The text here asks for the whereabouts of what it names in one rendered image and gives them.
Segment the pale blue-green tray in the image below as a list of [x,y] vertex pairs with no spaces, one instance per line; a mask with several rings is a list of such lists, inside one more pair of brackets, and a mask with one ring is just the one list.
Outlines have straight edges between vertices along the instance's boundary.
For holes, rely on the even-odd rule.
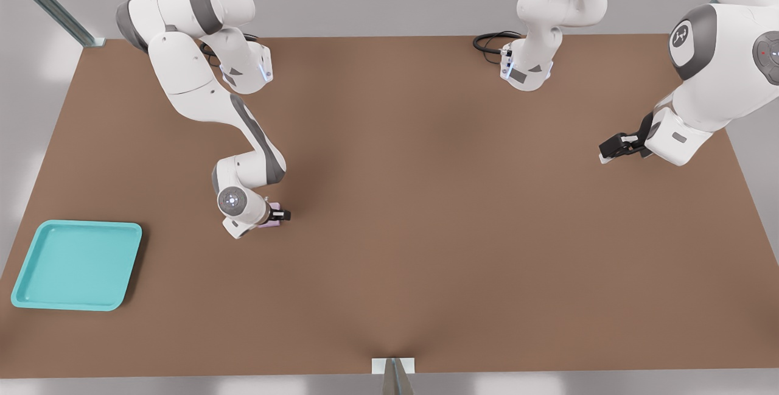
[[47,220],[10,299],[16,308],[110,312],[124,301],[142,239],[137,223]]

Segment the silver frame post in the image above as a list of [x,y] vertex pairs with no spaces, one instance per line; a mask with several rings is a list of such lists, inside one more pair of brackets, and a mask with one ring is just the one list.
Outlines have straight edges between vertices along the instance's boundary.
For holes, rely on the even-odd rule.
[[83,47],[102,47],[105,38],[94,37],[57,0],[32,0]]
[[414,395],[415,358],[372,358],[372,373],[382,375],[382,395]]

